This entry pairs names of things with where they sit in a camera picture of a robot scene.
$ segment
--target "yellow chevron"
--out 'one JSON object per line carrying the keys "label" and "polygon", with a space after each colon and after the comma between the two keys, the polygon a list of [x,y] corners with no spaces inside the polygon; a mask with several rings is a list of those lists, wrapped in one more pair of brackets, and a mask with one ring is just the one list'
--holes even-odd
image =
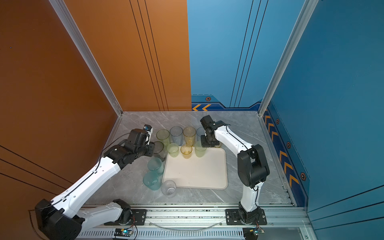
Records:
{"label": "yellow chevron", "polygon": [[293,170],[292,166],[288,164],[287,162],[284,162],[284,173],[287,174],[287,167]]}
{"label": "yellow chevron", "polygon": [[271,118],[270,116],[265,116],[265,125],[266,125],[266,119]]}
{"label": "yellow chevron", "polygon": [[292,176],[291,174],[289,175],[289,186],[292,188],[292,180],[294,180],[295,182],[297,182],[297,184],[299,184],[299,180],[297,180],[294,176]]}
{"label": "yellow chevron", "polygon": [[271,126],[274,127],[273,123],[268,123],[268,132],[271,132]]}
{"label": "yellow chevron", "polygon": [[279,136],[279,135],[277,134],[277,132],[272,131],[272,142],[273,142],[273,136],[274,136],[274,135]]}
{"label": "yellow chevron", "polygon": [[282,155],[288,157],[287,154],[286,154],[285,152],[280,151],[280,162],[281,162],[281,156],[282,156]]}
{"label": "yellow chevron", "polygon": [[200,107],[201,104],[196,105],[192,110],[198,111],[196,108]]}
{"label": "yellow chevron", "polygon": [[209,107],[209,106],[211,106],[211,104],[208,104],[207,106],[203,107],[203,110],[204,110],[204,111],[208,111],[208,110],[207,110],[207,107]]}

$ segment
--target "black line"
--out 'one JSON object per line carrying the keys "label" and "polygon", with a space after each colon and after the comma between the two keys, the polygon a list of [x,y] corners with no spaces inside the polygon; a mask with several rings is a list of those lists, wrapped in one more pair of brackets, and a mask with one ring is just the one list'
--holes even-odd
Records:
{"label": "black line", "polygon": [[73,184],[73,182],[70,182],[70,181],[66,180],[65,178],[63,178],[63,177],[60,177],[59,175],[57,175],[57,174],[55,174],[55,173],[53,173],[53,172],[49,171],[49,170],[48,170],[48,169],[46,169],[46,168],[43,168],[42,166],[40,166],[40,165],[38,165],[38,164],[36,164],[36,163],[34,163],[34,162],[32,162],[32,161],[30,161],[30,160],[26,159],[26,158],[25,158],[25,157],[23,157],[23,156],[20,156],[19,154],[15,153],[15,152],[13,152],[13,151],[11,151],[11,150],[9,150],[8,148],[6,148],[6,147],[3,147],[3,146],[1,146],[1,145],[0,145],[0,147],[2,147],[2,148],[4,148],[5,150],[7,150],[7,151],[9,151],[9,152],[11,152],[11,153],[13,153],[13,154],[15,154],[15,155],[17,155],[17,156],[21,157],[21,158],[22,158],[22,159],[24,159],[24,160],[27,160],[28,162],[30,162],[30,163],[32,163],[32,164],[34,164],[34,165],[38,166],[38,167],[40,167],[40,168],[42,168],[42,169],[44,169],[44,170],[46,170],[46,171],[48,171],[48,172],[52,173],[53,175],[55,175],[55,176],[57,176],[57,177],[59,177],[59,178],[61,178],[61,179],[65,180],[65,181],[67,181],[67,182],[69,182],[69,183]]}
{"label": "black line", "polygon": [[8,176],[8,175],[6,175],[6,174],[4,174],[4,173],[1,173],[1,172],[0,172],[0,174],[1,174],[1,175],[4,175],[4,176],[6,176],[6,177],[12,178],[12,179],[14,179],[14,180],[16,180],[16,181],[19,181],[19,182],[23,182],[23,183],[25,183],[25,184],[28,184],[29,186],[32,186],[32,187],[38,188],[38,189],[40,189],[40,190],[43,190],[43,191],[46,191],[46,192],[52,193],[53,195],[58,195],[58,194],[56,194],[56,193],[53,193],[53,192],[47,191],[47,190],[45,190],[45,189],[42,189],[42,188],[40,188],[40,187],[36,187],[35,185],[32,185],[32,184],[29,184],[29,183],[27,183],[27,182],[24,182],[24,181],[18,180],[18,179],[14,178],[14,177]]}
{"label": "black line", "polygon": [[165,107],[164,107],[164,103],[163,103],[163,97],[161,96],[161,91],[160,91],[159,81],[157,80],[157,74],[156,74],[155,64],[153,63],[153,58],[152,58],[151,48],[150,48],[150,46],[149,46],[149,42],[148,42],[147,31],[145,30],[145,26],[144,26],[143,15],[141,14],[141,9],[140,9],[139,0],[137,0],[137,5],[139,6],[139,11],[140,11],[140,16],[141,16],[141,22],[143,23],[143,27],[144,27],[145,38],[147,39],[149,55],[151,56],[152,66],[153,66],[153,71],[155,72],[155,77],[156,77],[157,87],[159,88],[159,94],[160,94],[161,104],[163,105],[163,109],[165,109]]}
{"label": "black line", "polygon": [[[384,203],[384,201],[382,201],[382,202],[378,202],[378,203],[375,203],[375,204],[371,204],[371,205],[367,205],[367,206],[364,206],[364,207],[358,207],[358,208],[356,208],[356,209],[348,210],[348,211],[341,212],[341,213],[338,213],[338,214],[333,214],[333,215],[330,215],[330,216],[327,216],[327,217],[333,217],[333,216],[336,216],[336,215],[339,215],[339,214],[344,214],[344,213],[346,213],[346,212],[351,212],[351,211],[355,211],[355,210],[363,209],[363,208],[366,208],[366,207],[375,206],[375,205],[377,205],[377,204],[382,204],[382,203]],[[313,221],[317,221],[317,220],[320,220],[320,219],[324,219],[324,218],[327,218],[327,217],[322,217],[322,218],[318,218],[318,219],[315,219],[315,220],[311,220],[311,222],[313,222]]]}
{"label": "black line", "polygon": [[159,107],[159,111],[161,111],[161,110],[160,110],[160,105],[159,105],[159,100],[157,99],[157,96],[156,96],[155,85],[153,85],[153,80],[152,80],[152,76],[151,76],[151,71],[149,70],[149,65],[148,65],[147,57],[145,56],[145,51],[144,51],[143,42],[141,41],[140,32],[139,32],[139,27],[137,26],[135,13],[133,12],[133,7],[132,7],[131,0],[129,0],[129,4],[131,5],[133,18],[135,19],[135,23],[136,23],[137,33],[139,34],[139,38],[140,38],[140,42],[141,42],[141,47],[143,48],[144,58],[145,58],[145,62],[147,63],[148,73],[149,73],[149,77],[151,78],[152,87],[153,87],[153,92],[155,93],[155,97],[156,97],[156,101],[157,101],[157,106]]}
{"label": "black line", "polygon": [[253,6],[253,0],[252,0],[252,4],[251,4],[251,10],[249,11],[249,17],[248,17],[247,28],[245,29],[244,40],[243,40],[243,46],[242,46],[242,48],[241,48],[239,64],[237,65],[237,71],[236,71],[235,83],[233,84],[233,90],[232,90],[231,102],[229,103],[229,107],[231,107],[231,104],[232,104],[232,98],[233,98],[233,92],[235,91],[236,78],[237,78],[237,73],[239,72],[240,60],[241,60],[241,55],[243,54],[243,48],[244,48],[244,43],[245,43],[245,36],[247,35],[249,19],[250,19],[250,17],[251,17],[251,12],[252,12],[252,6]]}
{"label": "black line", "polygon": [[350,223],[339,224],[339,225],[330,226],[330,227],[318,228],[318,229],[314,229],[314,230],[316,231],[316,230],[321,230],[321,229],[326,229],[326,228],[331,228],[331,227],[339,227],[339,226],[344,226],[344,225],[349,225],[349,224],[354,224],[354,223],[359,223],[359,222],[367,222],[367,221],[377,220],[377,219],[381,219],[381,218],[384,218],[384,217],[376,217],[376,218],[371,218],[371,219],[357,221],[357,222],[350,222]]}
{"label": "black line", "polygon": [[43,178],[43,177],[40,177],[40,176],[38,176],[38,175],[36,175],[36,174],[34,174],[34,173],[32,173],[32,172],[29,172],[29,171],[27,171],[27,170],[25,170],[25,169],[23,169],[23,168],[21,168],[21,167],[18,167],[18,166],[16,166],[16,165],[13,165],[12,163],[7,162],[6,160],[3,160],[3,159],[1,159],[1,158],[0,158],[0,160],[3,161],[3,162],[8,163],[8,164],[10,164],[10,165],[12,165],[12,166],[14,166],[14,167],[17,167],[18,169],[21,169],[21,170],[23,170],[23,171],[25,171],[25,172],[27,172],[27,173],[30,173],[30,174],[32,174],[32,175],[35,175],[36,177],[39,177],[39,178],[41,178],[41,179],[44,179],[44,180],[46,180],[47,182],[50,182],[50,183],[52,183],[52,184],[54,184],[54,185],[56,185],[56,186],[62,187],[62,186],[60,186],[60,185],[58,185],[58,184],[56,184],[56,183],[54,183],[54,182],[51,182],[51,181],[49,181],[49,180],[47,180],[47,179],[45,179],[45,178]]}
{"label": "black line", "polygon": [[257,13],[256,13],[256,18],[255,18],[255,23],[253,24],[253,29],[252,29],[252,34],[251,34],[251,40],[249,40],[249,45],[248,45],[248,50],[247,50],[247,55],[245,57],[245,61],[244,61],[244,66],[243,66],[243,71],[241,73],[241,77],[240,77],[240,83],[239,83],[239,88],[237,89],[237,94],[236,94],[236,99],[235,99],[235,104],[233,105],[235,107],[236,105],[236,101],[237,101],[237,96],[239,94],[239,90],[240,90],[240,85],[241,85],[241,79],[243,78],[243,73],[244,73],[244,68],[245,68],[245,64],[247,63],[247,58],[248,58],[248,52],[249,52],[249,47],[251,46],[251,42],[252,42],[252,36],[253,36],[253,31],[255,30],[255,25],[256,25],[256,21],[257,21],[257,16],[259,15],[259,10],[260,10],[260,4],[261,4],[261,0],[260,0],[260,3],[259,3],[259,8],[257,9]]}
{"label": "black line", "polygon": [[248,66],[247,75],[245,76],[245,80],[244,80],[243,90],[241,91],[241,96],[240,96],[239,104],[237,105],[237,107],[240,106],[240,101],[241,101],[241,98],[242,98],[242,96],[243,96],[245,83],[247,82],[247,77],[248,77],[248,73],[249,73],[249,68],[251,67],[253,54],[255,53],[255,48],[256,48],[257,40],[259,39],[260,29],[262,28],[262,24],[263,24],[263,20],[264,20],[264,15],[265,15],[265,10],[266,10],[266,7],[268,6],[268,1],[269,1],[269,0],[267,0],[266,5],[265,5],[265,9],[264,9],[264,14],[263,14],[262,22],[260,23],[259,33],[257,34],[255,47],[253,48],[253,53],[252,53],[252,56],[251,56],[251,61],[250,61],[249,66]]}
{"label": "black line", "polygon": [[160,69],[160,64],[159,64],[159,57],[157,56],[156,45],[155,45],[155,39],[153,38],[153,32],[152,32],[152,27],[151,27],[151,21],[149,20],[149,13],[148,13],[148,8],[147,8],[147,2],[146,2],[146,0],[144,0],[144,3],[145,3],[145,8],[147,9],[147,16],[148,16],[149,27],[151,28],[151,34],[152,34],[152,40],[153,40],[153,46],[155,47],[155,54],[156,54],[156,58],[157,58],[157,65],[159,66],[159,72],[160,72],[161,84],[163,85],[164,98],[166,99],[167,110],[169,111],[169,108],[168,108],[168,101],[167,101],[167,95],[166,95],[166,90],[165,90],[165,88],[164,88],[163,77],[162,77],[162,75],[161,75],[161,69]]}
{"label": "black line", "polygon": [[349,199],[349,198],[352,198],[352,197],[356,197],[356,196],[358,196],[358,195],[364,194],[364,193],[366,193],[366,192],[370,192],[370,191],[372,191],[372,190],[375,190],[375,189],[378,189],[378,188],[381,188],[381,187],[384,187],[384,185],[381,185],[381,186],[378,186],[378,187],[372,188],[372,189],[370,189],[370,190],[367,190],[367,191],[365,191],[365,192],[361,192],[361,193],[359,193],[359,194],[356,194],[356,195],[353,195],[353,196],[350,196],[350,197],[347,197],[347,198],[344,198],[344,199],[338,200],[338,201],[336,201],[336,202],[333,202],[333,203],[331,203],[331,204],[327,204],[327,205],[325,205],[325,206],[322,206],[322,207],[319,207],[319,208],[313,209],[313,210],[311,210],[311,211],[308,211],[308,212],[313,212],[313,211],[316,211],[316,210],[318,210],[318,209],[321,209],[321,208],[323,208],[323,207],[327,207],[327,206],[329,206],[329,205],[332,205],[332,204],[335,204],[335,203],[338,203],[338,202],[341,202],[341,201],[347,200],[347,199]]}

